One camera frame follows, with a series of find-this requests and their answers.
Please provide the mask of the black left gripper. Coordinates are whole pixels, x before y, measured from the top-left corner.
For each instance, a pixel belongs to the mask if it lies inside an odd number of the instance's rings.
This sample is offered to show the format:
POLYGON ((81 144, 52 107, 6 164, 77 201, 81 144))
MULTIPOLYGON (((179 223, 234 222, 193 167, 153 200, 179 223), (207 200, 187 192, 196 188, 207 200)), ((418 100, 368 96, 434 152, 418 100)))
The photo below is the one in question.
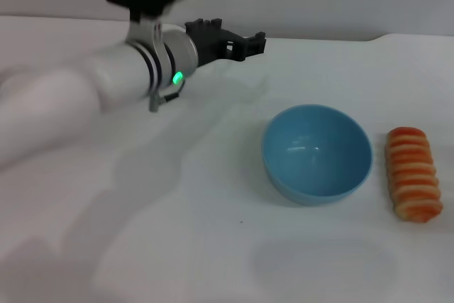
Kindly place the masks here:
POLYGON ((265 52, 266 33, 258 32, 254 36, 243 38, 222 29, 222 20, 204 20, 199 18, 185 23, 186 34, 195 44, 198 54, 198 66, 207 65, 216 60, 242 62, 246 58, 262 55, 265 52))

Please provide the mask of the blue bowl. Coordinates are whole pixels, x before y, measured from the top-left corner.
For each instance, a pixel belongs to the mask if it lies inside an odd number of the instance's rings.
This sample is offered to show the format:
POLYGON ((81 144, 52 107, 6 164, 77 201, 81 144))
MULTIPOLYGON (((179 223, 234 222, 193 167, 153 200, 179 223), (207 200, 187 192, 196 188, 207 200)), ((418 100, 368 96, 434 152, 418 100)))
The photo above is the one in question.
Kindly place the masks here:
POLYGON ((293 106, 267 125, 261 143, 265 172, 286 199, 305 206, 337 202, 368 178, 372 144, 349 115, 329 106, 293 106))

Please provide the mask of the orange striped bread loaf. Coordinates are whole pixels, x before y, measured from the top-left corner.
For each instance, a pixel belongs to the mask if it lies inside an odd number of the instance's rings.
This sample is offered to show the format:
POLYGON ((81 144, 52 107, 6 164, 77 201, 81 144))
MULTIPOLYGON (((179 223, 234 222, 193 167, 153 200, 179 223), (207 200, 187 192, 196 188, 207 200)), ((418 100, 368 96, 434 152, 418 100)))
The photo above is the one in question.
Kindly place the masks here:
POLYGON ((430 143, 414 127, 387 134, 385 160, 394 213, 403 221, 425 224, 443 210, 430 143))

